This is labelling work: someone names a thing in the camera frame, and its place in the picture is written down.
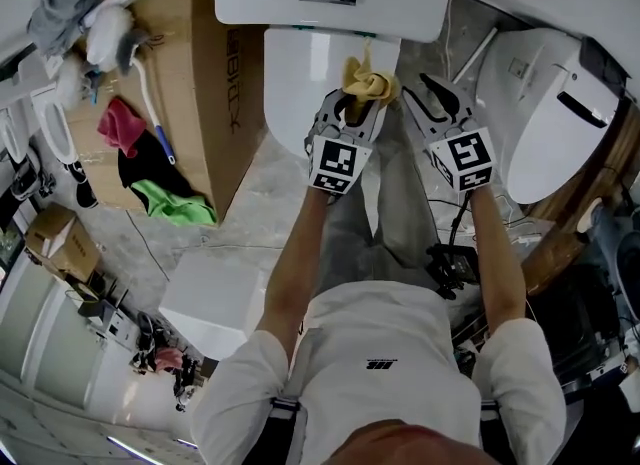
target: green cloth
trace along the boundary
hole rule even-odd
[[[145,206],[149,216],[166,218],[177,226],[216,224],[215,211],[201,195],[179,197],[147,180],[134,182],[131,189],[147,198]]]

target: gray cloth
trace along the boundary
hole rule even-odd
[[[371,234],[360,183],[330,208],[315,295],[347,282],[390,280],[436,290],[425,271],[427,248],[439,242],[422,178],[396,104],[376,140],[380,155],[378,229]]]
[[[80,36],[80,19],[98,0],[40,0],[27,24],[27,33],[47,57],[67,52]]]

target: tiled floor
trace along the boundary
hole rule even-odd
[[[458,72],[492,26],[499,25],[500,29],[522,27],[522,24],[513,18],[474,0],[453,0],[451,14],[449,48],[452,75]],[[444,73],[445,33],[446,27],[440,40],[432,44],[407,41],[402,44],[397,74],[403,83],[423,96],[425,89],[418,84],[418,73]],[[475,90],[479,66],[480,61],[476,62],[460,82],[471,95]],[[427,157],[419,150],[417,129],[409,125],[407,130],[410,136],[415,138],[417,161],[427,194],[432,198],[457,202],[457,196],[449,190],[440,175],[432,169]],[[177,228],[164,220],[131,213],[133,222],[144,235],[160,265],[158,266],[150,257],[142,238],[124,211],[102,206],[83,210],[77,206],[74,181],[57,164],[44,145],[42,137],[36,139],[41,144],[39,150],[45,167],[58,180],[57,191],[50,199],[59,201],[80,214],[91,236],[102,249],[105,267],[130,288],[125,306],[132,311],[144,310],[154,313],[157,310],[166,286],[166,279],[160,268],[170,275],[185,250],[204,248],[207,253],[218,258],[255,265],[263,270],[264,277],[268,278],[293,225],[305,190],[305,161],[288,153],[268,135],[256,154],[221,228]],[[370,219],[375,222],[378,185],[375,161],[368,165],[363,179],[367,210]],[[510,215],[511,219],[521,216],[519,210],[511,210],[509,204],[515,207],[513,202],[504,197],[500,198],[505,219]],[[432,203],[432,209],[438,228],[442,229],[442,237],[447,237],[451,220],[457,210],[439,202]],[[461,244],[473,244],[472,232],[466,230],[467,224],[465,218],[459,231]],[[537,225],[522,224],[522,227],[510,231],[510,234],[515,238],[520,234],[539,232]],[[526,253],[527,250],[521,249],[519,252]],[[452,312],[459,315],[460,305],[466,304],[469,299],[477,302],[477,291],[473,291],[470,296],[460,297],[460,301],[452,306]]]

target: gray pants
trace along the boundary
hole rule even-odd
[[[376,140],[380,155],[378,229],[372,235],[360,182],[330,208],[324,225],[315,295],[347,282],[391,280],[436,290],[425,271],[438,243],[402,110],[387,109]]]

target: yellow cloth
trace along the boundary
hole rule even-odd
[[[371,72],[371,46],[367,40],[364,45],[364,59],[350,56],[344,63],[342,72],[342,90],[356,96],[357,102],[345,110],[345,120],[358,120],[365,103],[380,99],[381,107],[397,97],[398,80],[388,72]]]

